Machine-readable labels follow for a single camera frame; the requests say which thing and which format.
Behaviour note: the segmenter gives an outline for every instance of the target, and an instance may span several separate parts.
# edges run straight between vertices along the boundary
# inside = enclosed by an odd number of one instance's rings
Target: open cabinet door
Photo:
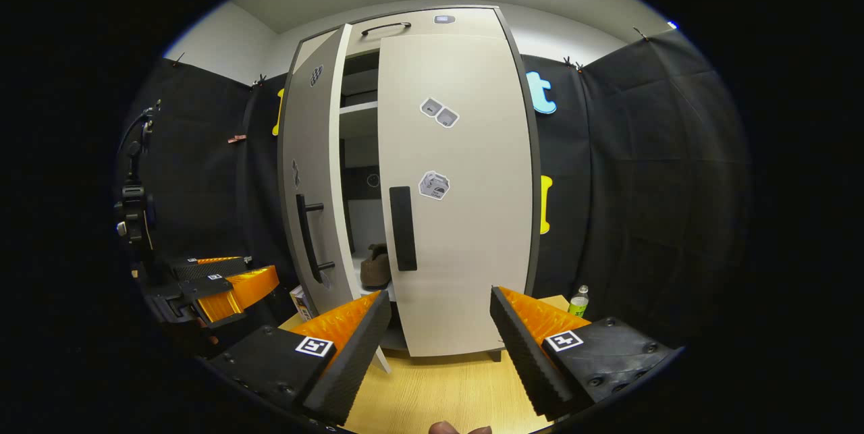
[[[294,68],[279,130],[279,190],[291,256],[314,313],[359,298],[342,206],[339,108],[350,25],[316,38]],[[389,372],[381,349],[377,361]]]
[[[535,225],[527,109],[507,40],[383,38],[377,123],[408,351],[503,348],[489,290],[525,289]]]

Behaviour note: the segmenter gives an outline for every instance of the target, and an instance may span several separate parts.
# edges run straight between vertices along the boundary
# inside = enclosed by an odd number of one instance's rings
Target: white wall
[[[586,65],[601,56],[626,46],[623,40],[583,23],[519,5],[476,0],[395,1],[395,3],[381,3],[336,13],[279,34],[275,37],[272,48],[263,62],[263,68],[266,74],[271,76],[288,72],[291,59],[300,40],[346,22],[397,10],[414,10],[433,5],[460,3],[500,6],[501,13],[504,14],[510,31],[513,33],[513,39],[516,40],[519,53],[522,55],[559,60],[564,56],[570,56],[571,61]]]
[[[262,67],[277,34],[233,3],[208,13],[164,54],[182,63],[252,84],[259,74],[275,76]]]

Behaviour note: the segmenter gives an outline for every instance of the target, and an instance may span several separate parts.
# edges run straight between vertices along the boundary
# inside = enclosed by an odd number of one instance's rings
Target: black door handle
[[[380,29],[380,28],[389,28],[391,26],[405,26],[405,28],[407,29],[407,28],[411,27],[411,23],[410,22],[393,22],[392,24],[385,24],[382,26],[376,26],[374,28],[368,28],[367,30],[361,32],[361,34],[369,35],[369,31],[374,31],[375,29]]]
[[[393,246],[396,247],[398,269],[416,271],[417,252],[414,246],[410,186],[394,186],[389,189],[389,216],[393,221]]]
[[[319,264],[318,259],[315,258],[315,247],[312,246],[312,234],[309,232],[309,219],[306,213],[323,209],[324,203],[306,205],[306,198],[302,194],[297,194],[297,215],[300,216],[300,235],[303,237],[303,247],[306,249],[306,258],[309,259],[309,268],[312,269],[312,277],[318,283],[323,283],[321,281],[321,271],[332,269],[336,266],[333,262]]]

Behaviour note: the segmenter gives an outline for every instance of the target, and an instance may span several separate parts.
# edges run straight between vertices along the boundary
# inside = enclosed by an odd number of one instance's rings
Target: wooden table
[[[568,307],[563,296],[541,301]],[[280,327],[301,322],[294,315]],[[429,425],[448,421],[459,432],[491,425],[495,434],[523,434],[551,424],[534,413],[506,350],[500,362],[486,353],[411,358],[384,352],[392,373],[369,367],[345,424],[350,431],[425,434]]]

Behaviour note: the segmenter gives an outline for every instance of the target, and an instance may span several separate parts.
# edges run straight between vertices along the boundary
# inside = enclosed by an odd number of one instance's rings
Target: plastic bottle
[[[572,315],[578,315],[578,317],[583,317],[587,307],[589,307],[589,287],[580,286],[579,294],[570,299],[570,307],[567,308],[567,312]]]

